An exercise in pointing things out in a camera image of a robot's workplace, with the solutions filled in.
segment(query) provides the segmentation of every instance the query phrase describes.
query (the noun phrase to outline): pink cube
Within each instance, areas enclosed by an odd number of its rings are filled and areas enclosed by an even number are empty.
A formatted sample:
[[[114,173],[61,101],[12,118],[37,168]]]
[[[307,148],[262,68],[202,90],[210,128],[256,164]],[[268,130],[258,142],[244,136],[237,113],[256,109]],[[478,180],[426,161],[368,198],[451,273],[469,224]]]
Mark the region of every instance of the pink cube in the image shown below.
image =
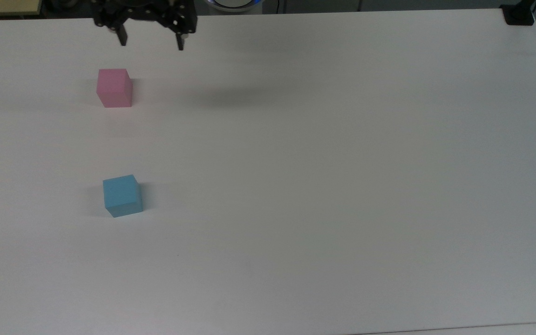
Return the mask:
[[[132,106],[132,79],[125,68],[98,70],[96,94],[106,108]]]

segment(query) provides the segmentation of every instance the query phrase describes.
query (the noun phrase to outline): cube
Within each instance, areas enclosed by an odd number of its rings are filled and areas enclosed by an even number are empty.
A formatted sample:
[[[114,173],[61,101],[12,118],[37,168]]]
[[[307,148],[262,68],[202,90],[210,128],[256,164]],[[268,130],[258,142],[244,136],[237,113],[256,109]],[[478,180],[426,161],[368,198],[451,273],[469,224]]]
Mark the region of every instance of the cube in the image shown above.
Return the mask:
[[[105,208],[113,216],[125,216],[143,211],[140,185],[133,174],[102,181]]]
[[[96,94],[106,108],[132,106],[132,79],[125,68],[98,70]]]

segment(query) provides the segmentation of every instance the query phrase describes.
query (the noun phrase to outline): white table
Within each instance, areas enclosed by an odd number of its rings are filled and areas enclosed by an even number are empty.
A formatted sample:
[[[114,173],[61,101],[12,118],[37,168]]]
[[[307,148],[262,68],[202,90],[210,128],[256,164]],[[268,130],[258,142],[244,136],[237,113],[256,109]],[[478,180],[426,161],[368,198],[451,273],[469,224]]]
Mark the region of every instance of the white table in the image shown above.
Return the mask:
[[[536,322],[536,25],[200,17],[183,52],[126,28],[0,21],[0,334]],[[125,174],[145,211],[114,219]]]

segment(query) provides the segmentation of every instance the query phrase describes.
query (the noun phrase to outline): white tabletop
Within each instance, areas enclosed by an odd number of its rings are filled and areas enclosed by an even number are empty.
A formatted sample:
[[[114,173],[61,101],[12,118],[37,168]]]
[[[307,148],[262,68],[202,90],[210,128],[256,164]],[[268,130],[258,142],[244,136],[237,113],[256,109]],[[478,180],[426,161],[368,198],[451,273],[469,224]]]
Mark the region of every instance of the white tabletop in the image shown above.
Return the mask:
[[[183,52],[126,28],[0,21],[0,334],[536,322],[536,25],[200,17]],[[125,174],[145,211],[114,219]]]

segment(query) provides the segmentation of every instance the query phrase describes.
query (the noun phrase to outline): black device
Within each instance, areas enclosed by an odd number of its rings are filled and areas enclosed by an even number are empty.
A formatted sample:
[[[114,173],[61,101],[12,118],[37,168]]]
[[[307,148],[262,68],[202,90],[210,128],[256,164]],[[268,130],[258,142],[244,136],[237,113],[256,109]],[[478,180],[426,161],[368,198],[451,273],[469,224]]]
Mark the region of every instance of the black device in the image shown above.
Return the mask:
[[[198,15],[194,0],[88,0],[92,19],[99,27],[117,33],[121,45],[127,44],[123,23],[127,19],[157,21],[175,33],[177,47],[183,50],[183,38],[195,33]]]
[[[535,23],[535,19],[532,17],[530,7],[535,2],[536,0],[521,0],[515,5],[500,6],[504,12],[504,20],[510,26],[532,26]]]

